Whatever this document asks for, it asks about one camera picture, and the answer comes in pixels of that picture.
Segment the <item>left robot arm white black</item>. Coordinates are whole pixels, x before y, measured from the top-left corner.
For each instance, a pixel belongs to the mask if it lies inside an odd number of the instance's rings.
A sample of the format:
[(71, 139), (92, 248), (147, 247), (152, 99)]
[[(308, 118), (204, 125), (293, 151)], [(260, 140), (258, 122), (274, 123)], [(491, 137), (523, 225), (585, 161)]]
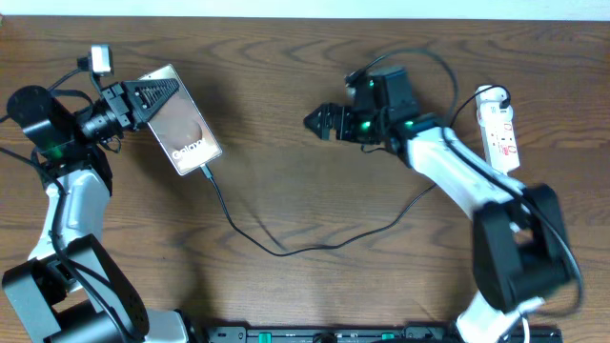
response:
[(108, 141), (143, 127), (179, 89), (171, 78), (115, 83), (77, 112), (58, 99), (82, 91), (26, 86), (9, 99), (8, 117), (35, 145), (25, 162), (49, 198), (30, 257), (2, 277), (2, 290), (31, 341), (201, 341), (180, 310), (147, 309), (101, 244), (112, 195)]

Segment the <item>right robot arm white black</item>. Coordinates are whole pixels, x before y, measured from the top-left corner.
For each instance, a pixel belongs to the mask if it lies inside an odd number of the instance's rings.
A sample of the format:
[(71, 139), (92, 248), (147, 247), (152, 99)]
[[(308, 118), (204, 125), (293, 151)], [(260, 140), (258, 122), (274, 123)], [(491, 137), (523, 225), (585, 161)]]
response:
[(352, 104), (322, 104), (304, 126), (322, 140), (383, 145), (472, 220), (478, 291), (455, 322), (457, 340), (498, 342), (545, 297), (580, 279), (550, 187), (526, 187), (494, 170), (434, 114), (421, 113), (404, 68), (362, 69), (346, 86)]

